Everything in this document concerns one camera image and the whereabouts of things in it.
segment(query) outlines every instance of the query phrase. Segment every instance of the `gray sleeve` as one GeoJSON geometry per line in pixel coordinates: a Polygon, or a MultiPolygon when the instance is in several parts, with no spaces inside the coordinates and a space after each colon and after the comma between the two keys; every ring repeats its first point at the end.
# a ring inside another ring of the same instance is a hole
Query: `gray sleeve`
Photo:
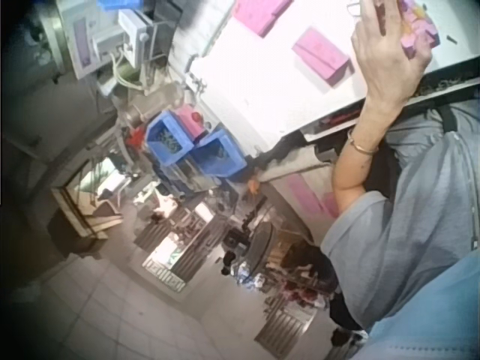
{"type": "Polygon", "coordinates": [[[322,243],[346,305],[364,329],[388,311],[371,303],[379,296],[377,278],[388,245],[382,239],[388,238],[392,211],[392,204],[381,193],[366,193],[337,219],[322,243]]]}

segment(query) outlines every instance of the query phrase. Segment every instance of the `wire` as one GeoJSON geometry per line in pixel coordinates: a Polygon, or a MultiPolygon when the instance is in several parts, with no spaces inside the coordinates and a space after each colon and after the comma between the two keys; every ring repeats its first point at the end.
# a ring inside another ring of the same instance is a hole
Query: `wire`
{"type": "Polygon", "coordinates": [[[115,56],[113,55],[113,53],[112,52],[110,53],[110,58],[112,58],[113,77],[115,77],[115,79],[120,85],[123,85],[126,88],[135,89],[140,92],[144,91],[145,89],[142,86],[138,86],[131,82],[128,82],[119,74],[118,66],[120,65],[120,62],[122,62],[124,58],[123,51],[120,49],[119,52],[120,52],[120,57],[118,58],[118,61],[115,60],[115,56]]]}

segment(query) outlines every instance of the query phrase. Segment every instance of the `bracelet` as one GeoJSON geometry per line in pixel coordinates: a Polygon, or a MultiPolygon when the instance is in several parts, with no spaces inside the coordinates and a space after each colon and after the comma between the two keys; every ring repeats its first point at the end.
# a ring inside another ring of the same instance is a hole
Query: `bracelet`
{"type": "Polygon", "coordinates": [[[355,140],[352,138],[352,131],[353,131],[353,129],[351,129],[351,130],[347,133],[348,143],[349,143],[351,146],[353,146],[353,148],[354,148],[357,152],[359,152],[360,154],[363,154],[363,155],[373,156],[373,155],[375,155],[375,154],[379,151],[378,146],[376,147],[375,150],[370,151],[370,150],[365,150],[365,149],[362,148],[361,146],[358,146],[357,144],[355,144],[355,140]]]}

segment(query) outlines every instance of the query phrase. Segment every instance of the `white tiled floor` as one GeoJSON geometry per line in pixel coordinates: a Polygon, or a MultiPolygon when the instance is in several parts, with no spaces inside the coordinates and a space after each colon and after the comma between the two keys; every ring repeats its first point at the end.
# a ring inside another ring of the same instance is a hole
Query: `white tiled floor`
{"type": "Polygon", "coordinates": [[[106,260],[69,259],[13,304],[19,331],[49,360],[223,360],[203,326],[106,260]]]}

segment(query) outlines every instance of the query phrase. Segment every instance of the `blue shirt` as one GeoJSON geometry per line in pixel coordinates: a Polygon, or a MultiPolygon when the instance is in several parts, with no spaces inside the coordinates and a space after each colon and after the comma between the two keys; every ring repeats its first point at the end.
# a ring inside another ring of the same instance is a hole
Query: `blue shirt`
{"type": "Polygon", "coordinates": [[[480,359],[479,254],[472,252],[377,322],[353,359],[480,359]]]}

